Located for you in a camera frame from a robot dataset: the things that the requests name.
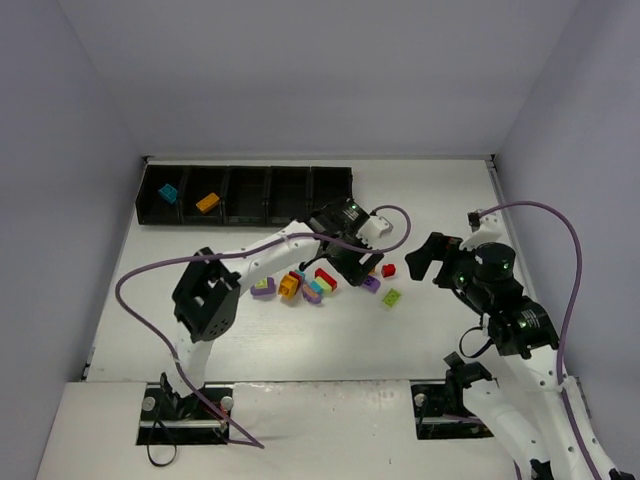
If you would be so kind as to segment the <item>purple square lego brick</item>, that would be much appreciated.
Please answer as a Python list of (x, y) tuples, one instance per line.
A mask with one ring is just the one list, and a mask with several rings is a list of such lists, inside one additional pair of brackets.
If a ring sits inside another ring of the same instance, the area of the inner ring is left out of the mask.
[(361, 284), (361, 287), (364, 288), (365, 290), (375, 294), (379, 288), (381, 286), (380, 281), (372, 276), (372, 275), (368, 275), (364, 280), (363, 283)]

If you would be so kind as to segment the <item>red small lego brick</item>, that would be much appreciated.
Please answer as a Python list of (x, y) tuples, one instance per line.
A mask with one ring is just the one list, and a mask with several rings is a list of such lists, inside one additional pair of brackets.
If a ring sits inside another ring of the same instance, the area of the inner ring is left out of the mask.
[(394, 277), (397, 273), (397, 267), (395, 264), (385, 264), (381, 267), (381, 275), (383, 278)]

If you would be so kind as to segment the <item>lime green lego brick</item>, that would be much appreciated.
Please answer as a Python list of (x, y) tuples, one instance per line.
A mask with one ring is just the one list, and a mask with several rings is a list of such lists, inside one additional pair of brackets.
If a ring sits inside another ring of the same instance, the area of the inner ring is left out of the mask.
[(382, 304), (387, 308), (393, 308), (401, 299), (402, 293), (396, 289), (389, 289), (382, 299)]

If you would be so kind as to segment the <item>purple heart lego plate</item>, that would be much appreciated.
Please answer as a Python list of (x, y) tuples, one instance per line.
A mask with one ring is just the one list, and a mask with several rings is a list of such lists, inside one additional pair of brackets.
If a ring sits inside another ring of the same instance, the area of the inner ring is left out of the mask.
[(276, 294), (276, 283), (273, 277), (265, 277), (263, 279), (266, 279), (268, 282), (268, 286), (264, 289), (257, 289), (255, 287), (255, 285), (259, 282), (257, 282), (256, 284), (254, 284), (251, 288), (250, 288), (250, 293), (252, 295), (253, 298), (257, 298), (257, 299), (264, 299), (267, 297), (271, 297), (273, 295)]

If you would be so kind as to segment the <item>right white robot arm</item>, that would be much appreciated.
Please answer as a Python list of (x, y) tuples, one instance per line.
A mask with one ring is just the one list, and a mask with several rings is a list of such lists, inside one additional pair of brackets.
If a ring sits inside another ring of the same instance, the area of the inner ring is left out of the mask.
[(446, 380), (455, 399), (477, 417), (530, 479), (627, 479), (594, 435), (576, 380), (559, 359), (560, 338), (546, 310), (524, 293), (513, 269), (516, 253), (488, 242), (469, 248), (438, 232), (406, 255), (410, 277), (423, 279), (434, 261), (433, 282), (452, 291), (485, 321), (491, 346), (527, 395), (529, 422), (501, 393), (479, 362), (452, 353)]

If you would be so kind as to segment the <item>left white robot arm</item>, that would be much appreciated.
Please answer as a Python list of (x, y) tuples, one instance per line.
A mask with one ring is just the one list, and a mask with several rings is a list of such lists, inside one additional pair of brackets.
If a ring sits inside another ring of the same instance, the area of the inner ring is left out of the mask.
[(333, 201), (291, 221), (238, 258), (191, 262), (172, 293), (177, 334), (173, 346), (196, 389), (213, 342), (234, 324), (240, 297), (263, 278), (289, 267), (326, 259), (350, 285), (359, 286), (383, 255), (368, 255), (393, 230), (391, 222), (368, 213), (351, 198)]

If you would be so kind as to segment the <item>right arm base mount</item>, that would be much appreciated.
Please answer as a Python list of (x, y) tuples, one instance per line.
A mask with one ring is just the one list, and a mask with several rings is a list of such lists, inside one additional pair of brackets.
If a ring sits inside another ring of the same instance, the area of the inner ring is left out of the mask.
[(418, 440), (476, 440), (492, 432), (450, 395), (444, 381), (411, 382)]

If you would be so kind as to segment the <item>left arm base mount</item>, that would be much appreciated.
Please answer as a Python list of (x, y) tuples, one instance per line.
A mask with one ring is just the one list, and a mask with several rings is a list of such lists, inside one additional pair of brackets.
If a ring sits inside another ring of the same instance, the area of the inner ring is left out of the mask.
[(138, 446), (224, 445), (229, 427), (198, 397), (171, 400), (159, 383), (147, 384), (138, 422)]

